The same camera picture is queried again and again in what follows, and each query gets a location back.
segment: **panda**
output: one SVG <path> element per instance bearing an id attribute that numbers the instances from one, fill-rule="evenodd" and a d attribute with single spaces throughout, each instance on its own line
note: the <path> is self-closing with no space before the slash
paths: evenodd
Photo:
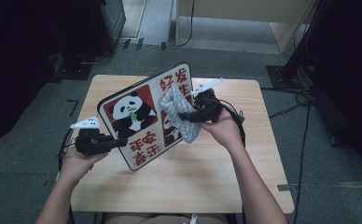
<path id="1" fill-rule="evenodd" d="M 109 108 L 112 127 L 118 138 L 128 138 L 145 129 L 155 120 L 157 113 L 133 91 Z"/>
<path id="2" fill-rule="evenodd" d="M 175 126 L 172 124 L 172 121 L 168 118 L 167 115 L 163 122 L 163 135 L 164 135 L 164 142 L 167 145 L 170 145 L 176 139 L 182 137 L 181 132 L 179 132 L 178 129 L 175 128 Z"/>

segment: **table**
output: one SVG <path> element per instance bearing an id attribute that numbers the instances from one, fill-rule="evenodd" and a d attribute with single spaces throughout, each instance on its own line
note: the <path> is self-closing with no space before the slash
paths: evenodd
<path id="1" fill-rule="evenodd" d="M 96 115 L 100 100 L 142 79 L 94 77 L 78 120 Z M 193 78 L 192 84 L 196 88 L 208 81 L 212 79 Z M 287 182 L 258 83 L 225 79 L 214 90 L 218 99 L 243 110 L 248 153 L 283 212 L 291 213 L 294 204 L 290 191 L 277 188 Z M 101 131 L 108 133 L 105 127 Z M 113 149 L 80 180 L 71 204 L 74 211 L 91 212 L 242 212 L 230 155 L 204 130 L 192 144 L 182 141 L 136 172 L 129 169 L 119 150 Z"/>
<path id="2" fill-rule="evenodd" d="M 179 17 L 190 17 L 193 1 L 176 0 L 176 45 L 179 37 Z M 315 3 L 315 0 L 199 0 L 195 1 L 193 14 L 198 18 L 267 21 L 280 51 L 285 52 L 300 26 L 312 18 Z"/>

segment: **person's left hand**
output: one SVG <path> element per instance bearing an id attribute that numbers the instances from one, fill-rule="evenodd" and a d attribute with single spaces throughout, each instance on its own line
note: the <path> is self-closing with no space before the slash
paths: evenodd
<path id="1" fill-rule="evenodd" d="M 93 168 L 94 163 L 104 159 L 107 155 L 108 152 L 87 157 L 77 152 L 74 146 L 69 147 L 63 158 L 62 170 L 60 171 L 58 181 L 75 187 L 79 180 Z"/>

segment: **cleaning cloth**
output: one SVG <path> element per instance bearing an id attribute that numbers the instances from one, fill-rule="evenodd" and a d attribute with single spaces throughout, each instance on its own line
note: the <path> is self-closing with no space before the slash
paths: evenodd
<path id="1" fill-rule="evenodd" d="M 181 120 L 178 113 L 193 112 L 195 108 L 185 99 L 181 91 L 172 86 L 160 101 L 160 105 L 166 112 L 173 126 L 181 132 L 183 139 L 192 143 L 198 136 L 201 128 L 196 123 L 191 123 L 188 120 Z"/>

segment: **chinese character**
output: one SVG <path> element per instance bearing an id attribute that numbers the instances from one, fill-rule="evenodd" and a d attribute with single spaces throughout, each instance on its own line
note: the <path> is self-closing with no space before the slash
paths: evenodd
<path id="1" fill-rule="evenodd" d="M 181 83 L 181 82 L 187 80 L 187 76 L 185 75 L 186 72 L 187 72 L 187 70 L 185 70 L 185 68 L 180 68 L 180 70 L 178 70 L 178 72 L 175 73 L 178 83 Z"/>
<path id="2" fill-rule="evenodd" d="M 146 162 L 146 156 L 142 152 L 137 152 L 137 155 L 135 155 L 134 158 L 135 158 L 135 164 L 137 166 Z"/>
<path id="3" fill-rule="evenodd" d="M 146 136 L 143 138 L 143 142 L 145 144 L 152 144 L 153 142 L 156 141 L 156 139 L 154 138 L 156 135 L 154 133 L 151 132 L 147 132 Z"/>
<path id="4" fill-rule="evenodd" d="M 135 150 L 141 150 L 141 146 L 143 145 L 143 141 L 141 141 L 141 139 L 137 139 L 134 142 L 131 142 L 129 145 L 131 146 L 131 150 L 135 151 Z"/>
<path id="5" fill-rule="evenodd" d="M 149 157 L 156 155 L 159 151 L 160 147 L 158 147 L 157 145 L 151 146 L 146 149 L 146 152 L 149 154 Z"/>
<path id="6" fill-rule="evenodd" d="M 166 88 L 172 87 L 172 84 L 173 84 L 172 78 L 173 78 L 173 76 L 165 77 L 164 79 L 168 79 L 167 83 L 163 79 L 160 80 L 160 87 L 161 87 L 162 91 L 166 90 Z"/>
<path id="7" fill-rule="evenodd" d="M 182 92 L 183 95 L 187 95 L 189 93 L 188 91 L 188 85 L 186 84 L 182 84 L 180 87 L 179 87 L 180 91 Z"/>

